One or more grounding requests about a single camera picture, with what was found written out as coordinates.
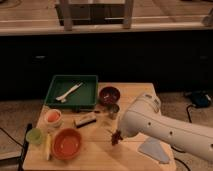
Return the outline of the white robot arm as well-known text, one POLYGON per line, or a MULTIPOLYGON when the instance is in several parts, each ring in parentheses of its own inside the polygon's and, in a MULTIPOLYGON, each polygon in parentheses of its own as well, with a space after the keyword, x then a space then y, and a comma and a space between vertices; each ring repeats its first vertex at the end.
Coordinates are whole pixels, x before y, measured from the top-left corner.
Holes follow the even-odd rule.
POLYGON ((213 128, 163 116, 160 108, 155 94, 140 94, 119 117, 121 137, 143 133, 213 163, 213 128))

